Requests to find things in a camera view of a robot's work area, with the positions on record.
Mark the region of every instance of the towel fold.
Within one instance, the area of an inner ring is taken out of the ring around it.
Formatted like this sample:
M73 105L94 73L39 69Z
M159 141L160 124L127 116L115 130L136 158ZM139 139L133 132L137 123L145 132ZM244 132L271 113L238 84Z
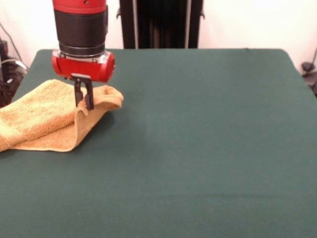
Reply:
M94 105L75 106L74 86L52 79L0 109L0 151L73 150L102 116L121 108L123 95L113 87L94 89Z

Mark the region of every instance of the cable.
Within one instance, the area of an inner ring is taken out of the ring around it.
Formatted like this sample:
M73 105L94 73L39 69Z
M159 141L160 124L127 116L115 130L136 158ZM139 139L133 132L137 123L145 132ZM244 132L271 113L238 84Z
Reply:
M22 58L21 58L21 55L20 55L19 51L17 50L17 48L16 48L16 46L15 46L15 44L14 44L14 42L13 42L11 36L10 36L10 34L5 30L5 28L2 26L1 22L0 22L0 27L1 27L2 30L5 32L5 34L9 37L9 39L10 39L10 41L11 41L11 43L12 43L12 45L13 45L15 51L16 51L16 53L18 54L18 57L19 57L20 61L23 61Z
M316 60L316 56L317 56L317 48L316 48L316 50L315 50L315 54L314 54L314 58L313 58L313 60L312 60L312 64L311 64L311 67L310 67L310 69L308 70L308 72L310 72L310 71L312 71L312 69L313 69L313 65L314 65L314 62L315 62L315 60Z
M28 70L28 67L23 62L21 62L17 59L5 59L5 60L1 61L1 64L7 63L7 62L14 62L18 66L24 68L25 70Z

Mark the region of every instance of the green table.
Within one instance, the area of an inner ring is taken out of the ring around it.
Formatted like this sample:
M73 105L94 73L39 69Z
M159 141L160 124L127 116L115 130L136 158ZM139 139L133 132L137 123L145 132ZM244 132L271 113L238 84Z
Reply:
M0 153L1 237L317 237L317 101L284 51L113 52L122 109L71 153ZM52 78L39 51L15 99Z

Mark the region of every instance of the black metal frame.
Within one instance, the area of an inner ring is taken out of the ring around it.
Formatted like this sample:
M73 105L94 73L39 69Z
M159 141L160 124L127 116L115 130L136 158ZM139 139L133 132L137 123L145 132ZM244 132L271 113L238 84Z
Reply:
M202 15L204 0L192 0L191 2L191 15L190 15L190 29L188 48L197 48L199 40L200 30L200 18ZM133 18L133 0L120 0L120 16L122 24L123 45L125 49L135 49L135 33L134 33L134 18ZM149 44L149 39L145 42L138 42L139 48L152 48L152 44ZM178 44L174 44L179 48L180 45L184 45L185 38Z
M120 0L123 45L125 49L135 49L133 1Z

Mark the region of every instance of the towel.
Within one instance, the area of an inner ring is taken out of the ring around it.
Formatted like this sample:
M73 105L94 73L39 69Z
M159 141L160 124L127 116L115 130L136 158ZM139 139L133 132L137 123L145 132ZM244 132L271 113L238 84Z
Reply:
M122 106L123 95L115 88L93 91L95 108L88 111L84 100L76 107L73 85L52 79L0 109L0 151L73 150L106 112Z

